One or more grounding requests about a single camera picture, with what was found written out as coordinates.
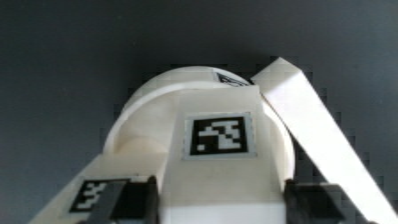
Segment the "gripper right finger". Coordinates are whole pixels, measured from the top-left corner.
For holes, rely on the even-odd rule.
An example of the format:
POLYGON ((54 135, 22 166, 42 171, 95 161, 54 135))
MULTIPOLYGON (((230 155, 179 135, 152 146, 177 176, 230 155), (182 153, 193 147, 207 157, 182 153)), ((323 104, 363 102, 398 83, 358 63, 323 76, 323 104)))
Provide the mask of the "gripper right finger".
POLYGON ((337 184, 284 181, 285 224, 347 224, 331 199, 340 192, 337 184))

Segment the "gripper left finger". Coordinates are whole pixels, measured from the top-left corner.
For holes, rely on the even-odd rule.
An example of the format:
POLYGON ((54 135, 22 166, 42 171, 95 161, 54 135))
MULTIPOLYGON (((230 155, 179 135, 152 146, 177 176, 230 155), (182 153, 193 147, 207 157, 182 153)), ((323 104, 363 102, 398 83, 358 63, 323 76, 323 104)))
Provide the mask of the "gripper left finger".
POLYGON ((157 183, 117 181, 106 187, 85 221, 77 224, 159 224, 157 183))

